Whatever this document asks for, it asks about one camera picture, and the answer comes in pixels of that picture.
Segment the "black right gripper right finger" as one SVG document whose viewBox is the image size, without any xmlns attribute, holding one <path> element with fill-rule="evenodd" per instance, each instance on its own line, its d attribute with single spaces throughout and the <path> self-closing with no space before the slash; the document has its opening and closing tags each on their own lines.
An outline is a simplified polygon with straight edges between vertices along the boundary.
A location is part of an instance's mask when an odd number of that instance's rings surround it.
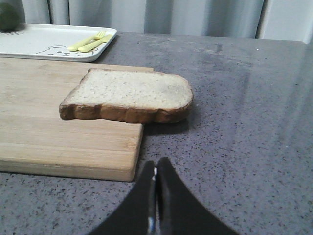
<svg viewBox="0 0 313 235">
<path fill-rule="evenodd" d="M 157 164 L 160 232 L 162 235 L 236 235 L 196 199 L 170 160 Z"/>
</svg>

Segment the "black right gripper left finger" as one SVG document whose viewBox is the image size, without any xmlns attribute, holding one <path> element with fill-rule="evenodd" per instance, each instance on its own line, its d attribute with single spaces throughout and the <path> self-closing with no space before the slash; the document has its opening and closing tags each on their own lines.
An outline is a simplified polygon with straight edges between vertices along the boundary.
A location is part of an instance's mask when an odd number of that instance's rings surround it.
<svg viewBox="0 0 313 235">
<path fill-rule="evenodd" d="M 91 235 L 155 233 L 155 164 L 147 161 L 141 175 L 117 209 Z"/>
</svg>

